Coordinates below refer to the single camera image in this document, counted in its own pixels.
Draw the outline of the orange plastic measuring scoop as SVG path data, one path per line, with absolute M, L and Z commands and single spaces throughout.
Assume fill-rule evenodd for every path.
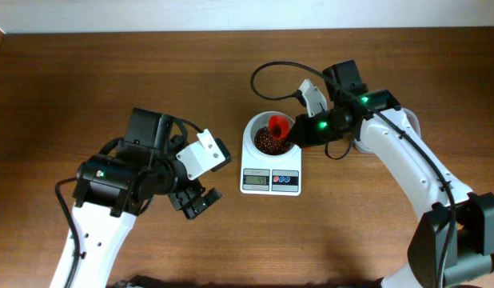
M 269 135 L 279 150 L 289 150 L 292 146 L 308 150 L 305 145 L 304 128 L 300 122 L 290 126 L 290 121 L 283 115 L 269 118 Z

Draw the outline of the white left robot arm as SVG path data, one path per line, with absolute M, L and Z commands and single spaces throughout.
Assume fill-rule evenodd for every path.
M 189 143 L 192 125 L 135 108 L 125 136 L 107 142 L 79 166 L 71 179 L 76 184 L 72 206 L 62 197 L 64 182 L 56 184 L 69 233 L 52 287 L 106 286 L 118 251 L 155 196 L 167 196 L 189 220 L 221 198 L 198 178 L 227 165 L 230 152 L 208 130 L 198 130 L 197 141 Z

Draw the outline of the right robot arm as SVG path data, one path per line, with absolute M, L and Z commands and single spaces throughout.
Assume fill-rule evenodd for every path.
M 369 90 L 347 61 L 318 73 L 331 110 L 297 116 L 287 139 L 301 148 L 351 134 L 387 167 L 419 220 L 408 262 L 379 287 L 454 287 L 494 273 L 494 194 L 476 194 L 426 146 L 388 90 Z

